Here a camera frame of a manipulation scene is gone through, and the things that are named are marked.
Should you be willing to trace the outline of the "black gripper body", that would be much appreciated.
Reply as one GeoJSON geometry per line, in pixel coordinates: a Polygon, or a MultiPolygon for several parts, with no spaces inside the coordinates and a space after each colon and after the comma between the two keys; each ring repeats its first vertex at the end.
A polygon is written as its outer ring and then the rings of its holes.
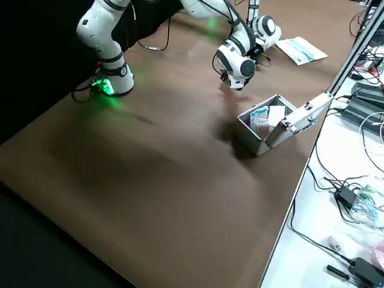
{"type": "Polygon", "coordinates": [[[264,53],[264,49],[260,44],[255,44],[250,50],[249,50],[249,58],[253,60],[256,64],[258,63],[258,60],[260,56],[264,53]]]}

